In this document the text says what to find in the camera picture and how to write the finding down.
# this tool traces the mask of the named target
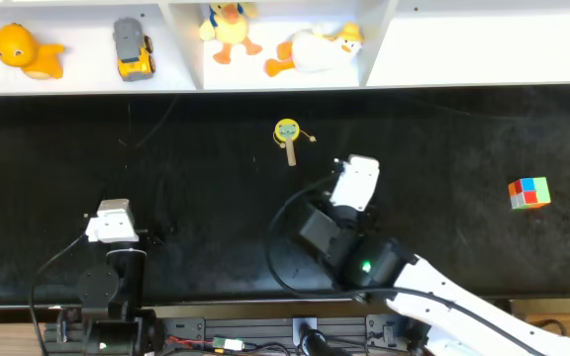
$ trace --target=red square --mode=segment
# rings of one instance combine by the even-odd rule
[[[516,189],[516,194],[521,193],[523,191],[523,184],[521,184],[520,179],[514,182],[514,188]]]
[[[525,204],[535,204],[538,202],[538,197],[535,192],[524,192],[524,203]]]

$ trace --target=duck beak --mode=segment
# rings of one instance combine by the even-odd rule
[[[231,24],[236,24],[238,21],[238,10],[236,3],[228,4],[222,9],[224,19]]]

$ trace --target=stuffed animal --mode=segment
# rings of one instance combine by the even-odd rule
[[[33,79],[62,78],[58,54],[64,51],[62,44],[39,44],[30,31],[19,24],[6,25],[0,30],[1,61],[20,67]]]
[[[199,29],[199,37],[203,41],[217,39],[224,44],[219,53],[213,55],[216,62],[230,64],[230,53],[233,45],[245,46],[247,55],[259,54],[263,47],[253,44],[247,37],[247,18],[255,18],[256,7],[251,3],[212,3],[210,4],[210,17],[206,19]]]
[[[346,24],[335,37],[323,35],[318,28],[301,31],[292,41],[278,46],[280,60],[267,60],[265,72],[274,77],[292,68],[303,73],[330,70],[351,62],[362,48],[362,41],[360,29],[353,23]]]

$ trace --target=blue square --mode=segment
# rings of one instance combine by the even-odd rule
[[[535,190],[535,186],[533,185],[533,178],[521,179],[521,183],[522,183],[522,190],[524,192],[532,192]]]

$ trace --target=toy car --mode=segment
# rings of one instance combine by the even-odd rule
[[[153,76],[153,41],[143,34],[143,26],[138,20],[125,18],[116,21],[114,41],[118,54],[118,72],[124,81],[149,79]]]

